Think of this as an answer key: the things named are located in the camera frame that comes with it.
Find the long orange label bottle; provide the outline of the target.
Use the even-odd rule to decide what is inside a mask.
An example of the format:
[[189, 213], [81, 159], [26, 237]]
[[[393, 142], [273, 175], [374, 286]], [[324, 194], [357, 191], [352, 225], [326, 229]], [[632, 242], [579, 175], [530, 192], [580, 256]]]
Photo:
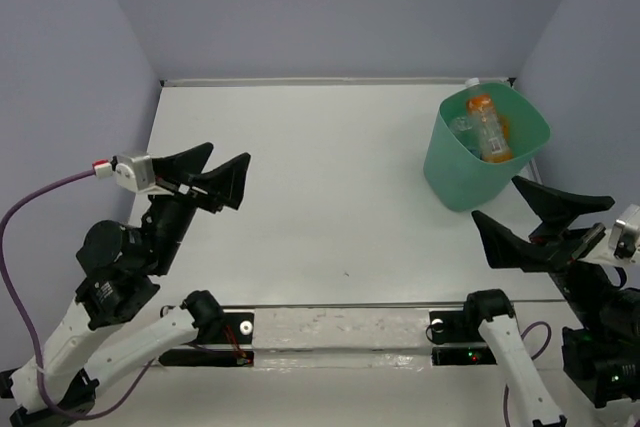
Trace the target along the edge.
[[478, 78], [467, 79], [465, 87], [468, 95], [466, 111], [475, 131], [481, 159], [494, 164], [510, 161], [513, 152], [492, 97]]

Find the clear jar with silver rim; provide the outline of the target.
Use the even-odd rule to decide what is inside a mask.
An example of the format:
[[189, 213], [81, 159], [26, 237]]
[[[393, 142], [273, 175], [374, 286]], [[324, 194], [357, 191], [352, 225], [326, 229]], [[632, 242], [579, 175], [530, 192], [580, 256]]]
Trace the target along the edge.
[[467, 116], [452, 119], [448, 126], [456, 139], [467, 149], [471, 150], [476, 145], [475, 131]]

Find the blue label clear bottle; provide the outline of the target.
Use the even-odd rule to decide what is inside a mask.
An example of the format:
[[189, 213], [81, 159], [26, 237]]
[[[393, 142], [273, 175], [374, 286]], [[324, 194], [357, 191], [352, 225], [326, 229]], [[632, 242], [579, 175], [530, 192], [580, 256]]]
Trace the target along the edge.
[[480, 149], [477, 146], [471, 146], [468, 147], [467, 150], [477, 159], [482, 160], [483, 156], [482, 156], [482, 152], [480, 151]]

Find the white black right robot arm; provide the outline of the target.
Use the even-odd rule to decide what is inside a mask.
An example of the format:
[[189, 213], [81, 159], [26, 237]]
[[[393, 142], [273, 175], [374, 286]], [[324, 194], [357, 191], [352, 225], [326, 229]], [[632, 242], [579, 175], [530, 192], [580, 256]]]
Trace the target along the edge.
[[[521, 176], [512, 183], [539, 218], [521, 238], [475, 210], [487, 263], [547, 275], [579, 325], [561, 330], [562, 369], [605, 426], [639, 423], [639, 290], [624, 283], [639, 264], [639, 208], [630, 205], [611, 227], [576, 228], [587, 214], [606, 212], [610, 196], [563, 192]], [[460, 315], [462, 331], [485, 339], [503, 369], [504, 401], [513, 400], [524, 426], [565, 426], [568, 419], [539, 378], [502, 292], [471, 294]]]

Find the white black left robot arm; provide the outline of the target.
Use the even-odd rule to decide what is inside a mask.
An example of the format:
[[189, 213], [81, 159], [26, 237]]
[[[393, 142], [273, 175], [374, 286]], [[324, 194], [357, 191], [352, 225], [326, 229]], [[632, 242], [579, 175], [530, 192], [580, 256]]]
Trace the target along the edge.
[[33, 357], [1, 375], [1, 395], [14, 401], [14, 426], [69, 426], [98, 417], [95, 403], [126, 375], [141, 378], [170, 349], [185, 345], [211, 353], [215, 341], [231, 350], [239, 367], [253, 362], [252, 324], [227, 313], [206, 290], [189, 293], [153, 324], [129, 338], [111, 337], [157, 294], [198, 211], [238, 209], [251, 157], [239, 154], [215, 169], [209, 142], [154, 157], [122, 153], [95, 162], [91, 175], [145, 195], [139, 226], [113, 220], [94, 224], [76, 258], [84, 278], [60, 324], [46, 340], [31, 335]]

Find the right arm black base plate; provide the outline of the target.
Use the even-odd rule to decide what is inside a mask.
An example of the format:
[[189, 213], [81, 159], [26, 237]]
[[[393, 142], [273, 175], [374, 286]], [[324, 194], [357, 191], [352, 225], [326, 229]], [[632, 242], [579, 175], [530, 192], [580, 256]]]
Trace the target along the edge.
[[430, 312], [425, 336], [431, 343], [431, 360], [436, 367], [496, 365], [497, 361], [477, 329], [462, 310]]

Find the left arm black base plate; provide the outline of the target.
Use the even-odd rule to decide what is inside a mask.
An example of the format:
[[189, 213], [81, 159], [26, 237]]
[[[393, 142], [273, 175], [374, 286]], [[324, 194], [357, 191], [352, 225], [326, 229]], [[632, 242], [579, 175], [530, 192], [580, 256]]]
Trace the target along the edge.
[[216, 334], [173, 347], [157, 360], [163, 367], [243, 368], [254, 365], [255, 313], [226, 309], [226, 324]]

